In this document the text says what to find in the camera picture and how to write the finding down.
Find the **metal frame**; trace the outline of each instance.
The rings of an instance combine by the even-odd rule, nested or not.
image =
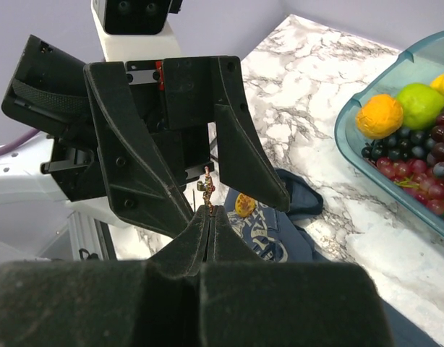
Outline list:
[[[68,217],[67,228],[74,260],[81,260],[80,249],[96,253],[100,260],[117,259],[107,224],[74,212]]]

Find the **teal plastic tray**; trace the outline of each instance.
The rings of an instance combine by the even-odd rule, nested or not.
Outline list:
[[[444,73],[444,31],[406,49],[394,64],[347,102],[336,121],[335,141],[348,162],[444,237],[444,220],[431,213],[402,189],[395,187],[393,182],[361,157],[360,151],[369,140],[357,130],[355,122],[357,111],[372,96],[383,93],[395,96],[409,83],[430,84],[442,73]]]

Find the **marble countertop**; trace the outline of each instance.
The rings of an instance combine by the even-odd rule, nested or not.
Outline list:
[[[324,197],[323,214],[301,223],[317,249],[360,264],[386,301],[444,345],[444,240],[347,163],[333,137],[346,101],[398,53],[290,16],[242,62],[245,90],[273,165]],[[223,204],[228,188],[214,180],[212,201]],[[170,241],[134,228],[112,234],[122,259],[147,258]]]

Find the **lime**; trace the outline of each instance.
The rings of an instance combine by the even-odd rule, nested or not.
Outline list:
[[[444,107],[444,95],[422,83],[406,85],[396,100],[404,110],[404,126],[412,130],[429,127]]]

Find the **bolt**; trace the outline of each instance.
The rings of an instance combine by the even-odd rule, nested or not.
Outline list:
[[[126,165],[126,160],[123,158],[123,157],[118,157],[117,159],[116,159],[116,166],[118,167],[118,168],[122,168],[122,167],[124,167]]]
[[[125,208],[133,208],[134,205],[135,205],[135,202],[134,202],[134,200],[132,200],[132,199],[126,199],[126,200],[124,201],[124,207],[125,207]]]

